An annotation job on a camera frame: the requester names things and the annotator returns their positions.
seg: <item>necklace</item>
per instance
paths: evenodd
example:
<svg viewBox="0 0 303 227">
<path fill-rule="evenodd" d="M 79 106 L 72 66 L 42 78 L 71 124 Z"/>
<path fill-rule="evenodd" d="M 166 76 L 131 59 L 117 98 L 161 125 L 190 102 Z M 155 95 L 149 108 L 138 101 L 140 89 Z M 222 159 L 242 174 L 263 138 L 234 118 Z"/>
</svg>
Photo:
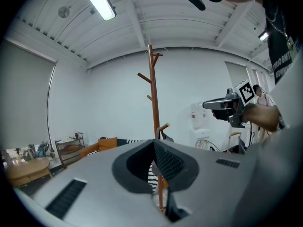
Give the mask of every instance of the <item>necklace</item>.
<svg viewBox="0 0 303 227">
<path fill-rule="evenodd" d="M 266 16 L 266 18 L 268 19 L 269 22 L 275 22 L 275 20 L 276 20 L 276 15 L 278 14 L 278 11 L 279 11 L 279 6 L 276 7 L 275 17 L 274 17 L 273 20 L 271 20 L 271 19 L 265 14 L 265 16 Z"/>
<path fill-rule="evenodd" d="M 283 21 L 283 31 L 281 29 L 279 29 L 278 27 L 276 27 L 274 25 L 274 22 L 276 21 L 276 16 L 278 14 L 278 11 L 279 11 L 279 7 L 277 6 L 276 8 L 276 12 L 275 12 L 275 17 L 273 20 L 271 20 L 267 15 L 266 15 L 266 19 L 270 22 L 270 24 L 272 25 L 272 27 L 278 31 L 279 33 L 283 34 L 285 37 L 286 37 L 286 40 L 287 40 L 287 48 L 290 52 L 290 56 L 292 58 L 292 61 L 294 61 L 298 51 L 297 51 L 297 48 L 294 44 L 294 40 L 292 39 L 291 36 L 288 36 L 287 33 L 286 33 L 286 24 L 285 24 L 285 18 L 284 18 L 284 14 L 283 12 L 281 11 L 281 17 L 282 17 L 282 21 Z"/>
</svg>

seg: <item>chair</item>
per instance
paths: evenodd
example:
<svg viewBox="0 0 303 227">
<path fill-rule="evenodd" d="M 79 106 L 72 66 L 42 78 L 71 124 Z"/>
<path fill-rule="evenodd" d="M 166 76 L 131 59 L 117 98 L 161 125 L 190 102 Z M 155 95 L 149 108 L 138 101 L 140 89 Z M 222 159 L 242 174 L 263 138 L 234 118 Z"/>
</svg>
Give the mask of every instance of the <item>chair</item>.
<svg viewBox="0 0 303 227">
<path fill-rule="evenodd" d="M 231 147 L 230 148 L 230 143 L 231 143 L 231 137 L 232 136 L 235 136 L 235 135 L 240 135 L 238 137 L 238 145 L 237 146 L 234 146 L 234 147 Z M 234 153 L 238 153 L 238 154 L 245 154 L 246 153 L 246 147 L 245 147 L 245 142 L 241 139 L 241 135 L 242 135 L 242 132 L 235 132 L 235 133 L 232 133 L 230 136 L 229 136 L 229 140 L 228 140 L 228 150 L 227 152 L 230 152 L 231 153 L 231 150 L 235 150 Z"/>
<path fill-rule="evenodd" d="M 230 148 L 230 144 L 231 144 L 231 137 L 235 136 L 235 135 L 240 135 L 239 137 L 241 138 L 242 132 L 235 132 L 232 133 L 229 137 L 228 137 L 228 149 Z"/>
<path fill-rule="evenodd" d="M 215 146 L 212 142 L 208 140 L 198 140 L 196 142 L 195 148 L 203 149 L 203 150 L 210 150 L 210 151 L 219 151 L 217 146 Z"/>
</svg>

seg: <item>window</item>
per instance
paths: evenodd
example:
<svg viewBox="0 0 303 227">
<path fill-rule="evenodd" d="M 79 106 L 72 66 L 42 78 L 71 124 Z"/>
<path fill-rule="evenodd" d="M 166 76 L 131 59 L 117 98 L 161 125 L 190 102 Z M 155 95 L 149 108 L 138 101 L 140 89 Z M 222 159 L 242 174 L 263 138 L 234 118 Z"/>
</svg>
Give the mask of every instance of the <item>window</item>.
<svg viewBox="0 0 303 227">
<path fill-rule="evenodd" d="M 225 62 L 225 64 L 227 66 L 227 70 L 231 77 L 233 86 L 239 84 L 242 81 L 250 80 L 246 67 L 230 62 Z"/>
<path fill-rule="evenodd" d="M 260 82 L 259 82 L 259 79 L 258 79 L 258 76 L 257 76 L 257 70 L 252 69 L 252 72 L 254 73 L 256 83 L 257 83 L 258 85 L 260 85 Z"/>
<path fill-rule="evenodd" d="M 2 149 L 48 141 L 47 92 L 54 64 L 7 42 L 0 58 Z"/>
<path fill-rule="evenodd" d="M 262 80 L 264 82 L 264 87 L 263 89 L 266 90 L 267 93 L 270 92 L 269 88 L 268 88 L 268 83 L 267 83 L 267 80 L 266 80 L 266 77 L 265 77 L 265 74 L 263 72 L 261 72 L 261 76 L 262 76 Z"/>
</svg>

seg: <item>striped cushion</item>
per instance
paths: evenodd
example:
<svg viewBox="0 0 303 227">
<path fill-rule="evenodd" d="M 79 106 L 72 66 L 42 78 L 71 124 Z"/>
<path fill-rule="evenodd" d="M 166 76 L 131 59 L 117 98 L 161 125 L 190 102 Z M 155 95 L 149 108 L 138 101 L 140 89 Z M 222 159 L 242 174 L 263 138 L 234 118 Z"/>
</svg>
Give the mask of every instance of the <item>striped cushion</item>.
<svg viewBox="0 0 303 227">
<path fill-rule="evenodd" d="M 88 153 L 87 155 L 90 156 L 90 155 L 96 154 L 96 153 L 98 153 L 98 152 L 99 152 L 98 150 L 94 150 L 93 152 L 90 152 L 90 153 Z"/>
<path fill-rule="evenodd" d="M 101 137 L 100 140 L 103 140 L 103 139 L 110 139 L 109 137 Z M 131 144 L 131 143 L 135 143 L 135 142 L 139 142 L 141 140 L 125 140 L 125 139 L 117 139 L 117 144 L 118 144 L 118 147 L 119 146 L 123 146 L 123 145 L 126 145 L 126 144 Z"/>
<path fill-rule="evenodd" d="M 127 144 L 131 144 L 131 143 L 135 143 L 135 142 L 139 142 L 141 140 L 126 140 Z M 95 150 L 91 153 L 88 154 L 88 156 L 93 155 L 98 153 L 98 150 Z M 158 177 L 152 173 L 152 165 L 150 166 L 150 169 L 148 171 L 148 184 L 152 187 L 152 192 L 156 193 L 157 192 L 157 187 L 158 187 Z"/>
</svg>

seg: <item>ceiling light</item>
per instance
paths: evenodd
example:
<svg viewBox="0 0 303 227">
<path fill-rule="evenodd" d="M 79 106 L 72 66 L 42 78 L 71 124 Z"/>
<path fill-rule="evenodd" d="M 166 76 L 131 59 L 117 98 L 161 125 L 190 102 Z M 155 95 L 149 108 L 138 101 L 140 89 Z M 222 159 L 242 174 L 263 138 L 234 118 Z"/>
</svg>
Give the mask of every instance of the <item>ceiling light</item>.
<svg viewBox="0 0 303 227">
<path fill-rule="evenodd" d="M 262 34 L 259 35 L 260 41 L 265 40 L 267 37 L 268 37 L 268 33 L 266 32 L 266 30 Z"/>
<path fill-rule="evenodd" d="M 90 0 L 105 21 L 116 17 L 116 11 L 109 0 Z"/>
</svg>

